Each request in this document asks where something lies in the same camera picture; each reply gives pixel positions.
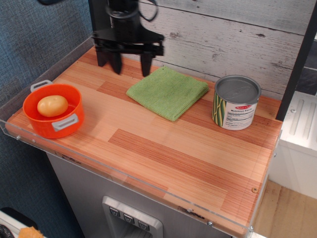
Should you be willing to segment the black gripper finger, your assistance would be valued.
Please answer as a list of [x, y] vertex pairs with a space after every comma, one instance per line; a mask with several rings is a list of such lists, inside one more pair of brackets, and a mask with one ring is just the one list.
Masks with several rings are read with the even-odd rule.
[[122, 69], [121, 53], [110, 52], [108, 55], [108, 59], [113, 71], [117, 74], [121, 74], [121, 69]]
[[141, 68], [142, 74], [144, 77], [150, 74], [150, 69], [152, 65], [152, 55], [151, 54], [142, 54], [140, 56], [141, 59]]

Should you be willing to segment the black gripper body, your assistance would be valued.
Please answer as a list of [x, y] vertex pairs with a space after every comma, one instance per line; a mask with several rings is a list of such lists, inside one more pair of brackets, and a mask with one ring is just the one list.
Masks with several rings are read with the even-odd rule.
[[164, 55], [164, 36], [146, 29], [141, 23], [141, 15], [120, 19], [110, 17], [110, 43], [105, 52], [121, 54], [151, 54], [153, 57]]

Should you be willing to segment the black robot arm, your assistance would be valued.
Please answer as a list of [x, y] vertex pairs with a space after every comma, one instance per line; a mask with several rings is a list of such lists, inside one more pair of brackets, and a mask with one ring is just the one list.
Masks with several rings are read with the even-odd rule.
[[141, 24], [141, 18], [151, 22], [157, 16], [157, 2], [151, 0], [150, 3], [156, 11], [151, 18], [146, 18], [139, 10], [137, 0], [89, 1], [98, 66], [110, 63], [113, 71], [121, 74], [121, 55], [139, 55], [142, 74], [150, 74], [152, 59], [163, 56], [164, 52], [164, 36]]

